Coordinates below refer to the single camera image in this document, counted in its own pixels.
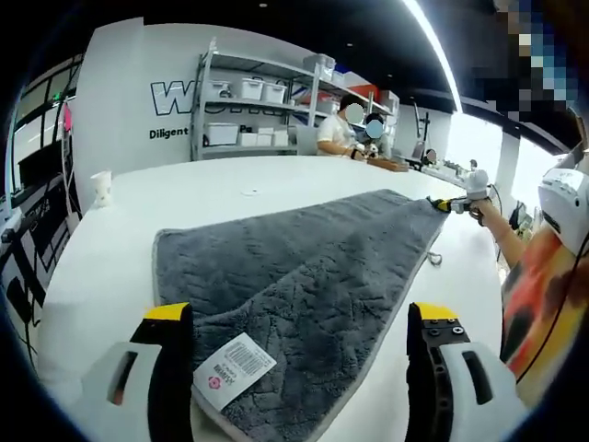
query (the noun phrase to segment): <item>ceiling light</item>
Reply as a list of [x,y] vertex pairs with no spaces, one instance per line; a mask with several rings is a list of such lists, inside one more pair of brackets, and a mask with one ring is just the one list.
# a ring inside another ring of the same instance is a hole
[[450,69],[450,63],[448,62],[447,57],[445,56],[444,49],[442,49],[442,44],[438,40],[437,35],[433,31],[432,25],[428,21],[425,14],[423,14],[422,9],[417,3],[417,0],[402,0],[407,9],[411,12],[411,14],[415,17],[419,25],[422,27],[427,40],[430,41],[430,44],[433,47],[433,51],[438,57],[440,64],[442,65],[442,69],[444,70],[445,79],[448,82],[448,86],[450,86],[450,92],[452,92],[452,97],[454,99],[454,104],[456,106],[456,111],[458,113],[462,113],[462,103],[460,102],[460,95],[458,94],[458,86],[456,85],[456,80],[454,79],[454,75],[452,74],[452,69]]

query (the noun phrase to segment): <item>paper cup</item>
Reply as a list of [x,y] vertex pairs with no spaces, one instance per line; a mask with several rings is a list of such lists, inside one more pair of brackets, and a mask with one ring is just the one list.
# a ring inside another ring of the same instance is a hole
[[112,172],[105,170],[90,177],[94,183],[94,192],[96,193],[96,204],[98,207],[106,207],[112,203],[110,196],[110,185],[112,183]]

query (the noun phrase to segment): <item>barcode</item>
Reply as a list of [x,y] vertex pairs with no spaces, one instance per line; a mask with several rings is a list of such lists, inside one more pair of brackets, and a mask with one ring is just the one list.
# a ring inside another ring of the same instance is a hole
[[264,361],[243,343],[234,343],[227,348],[226,356],[248,376],[264,367]]

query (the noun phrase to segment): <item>towel label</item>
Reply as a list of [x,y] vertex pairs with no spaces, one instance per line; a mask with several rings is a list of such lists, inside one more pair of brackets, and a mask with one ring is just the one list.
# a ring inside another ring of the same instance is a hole
[[220,412],[275,365],[270,355],[241,333],[194,370],[194,388]]

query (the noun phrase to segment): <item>gray towel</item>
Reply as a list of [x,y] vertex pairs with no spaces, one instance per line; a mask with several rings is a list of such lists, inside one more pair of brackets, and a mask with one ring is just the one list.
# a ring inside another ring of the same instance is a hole
[[377,191],[159,232],[156,291],[192,305],[194,368],[242,332],[277,361],[220,413],[197,402],[237,440],[317,440],[364,379],[444,221],[425,200]]

